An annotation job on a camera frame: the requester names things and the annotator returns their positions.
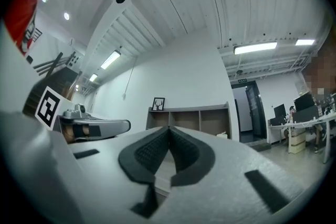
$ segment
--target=framed picture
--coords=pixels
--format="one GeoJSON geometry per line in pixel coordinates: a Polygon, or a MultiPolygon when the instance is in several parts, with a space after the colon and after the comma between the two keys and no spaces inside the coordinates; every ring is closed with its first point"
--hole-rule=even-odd
{"type": "Polygon", "coordinates": [[[164,107],[164,98],[155,97],[152,106],[152,111],[163,111],[163,107],[164,107]]]}

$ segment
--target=hanging cord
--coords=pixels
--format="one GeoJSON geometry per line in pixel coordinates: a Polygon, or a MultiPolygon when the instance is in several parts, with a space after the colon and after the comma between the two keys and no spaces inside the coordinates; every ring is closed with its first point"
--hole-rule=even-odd
{"type": "Polygon", "coordinates": [[[128,87],[128,84],[130,83],[131,76],[132,76],[132,73],[133,73],[133,69],[134,69],[134,67],[135,67],[135,64],[136,64],[136,62],[137,62],[137,59],[138,59],[138,57],[136,57],[136,58],[135,58],[135,61],[134,61],[134,64],[133,64],[133,68],[132,68],[132,71],[131,71],[130,77],[128,78],[128,82],[127,82],[127,85],[126,85],[125,92],[124,92],[124,94],[122,95],[122,98],[123,98],[124,100],[125,100],[125,98],[126,98],[126,91],[127,91],[127,87],[128,87]]]}

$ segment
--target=open door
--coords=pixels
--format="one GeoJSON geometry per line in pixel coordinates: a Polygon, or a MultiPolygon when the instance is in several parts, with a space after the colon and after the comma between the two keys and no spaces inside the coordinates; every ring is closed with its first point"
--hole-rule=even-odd
{"type": "Polygon", "coordinates": [[[255,84],[248,85],[246,87],[246,95],[250,107],[253,135],[259,138],[266,138],[265,116],[257,86],[255,84]]]}

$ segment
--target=black monitor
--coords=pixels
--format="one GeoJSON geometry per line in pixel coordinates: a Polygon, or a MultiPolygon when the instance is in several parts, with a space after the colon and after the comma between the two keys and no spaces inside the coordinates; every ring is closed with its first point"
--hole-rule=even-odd
{"type": "Polygon", "coordinates": [[[274,108],[274,114],[275,114],[275,117],[283,117],[285,118],[286,117],[286,109],[285,109],[285,105],[282,104],[280,106],[277,106],[276,108],[274,108]]]}
{"type": "Polygon", "coordinates": [[[303,96],[296,98],[294,100],[294,105],[295,105],[296,111],[298,112],[298,111],[314,106],[315,102],[314,102],[314,99],[311,93],[307,92],[303,96]]]}

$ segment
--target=black railing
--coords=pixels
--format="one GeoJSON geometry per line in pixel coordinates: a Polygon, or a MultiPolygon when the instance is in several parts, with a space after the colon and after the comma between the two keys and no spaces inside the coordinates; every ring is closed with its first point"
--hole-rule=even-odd
{"type": "Polygon", "coordinates": [[[60,67],[62,65],[67,65],[72,55],[70,55],[69,57],[62,58],[63,53],[60,52],[60,54],[56,57],[55,60],[40,63],[39,65],[36,65],[33,68],[35,69],[35,71],[38,73],[39,76],[42,76],[43,74],[47,73],[46,77],[48,77],[53,73],[55,68],[60,67]]]}

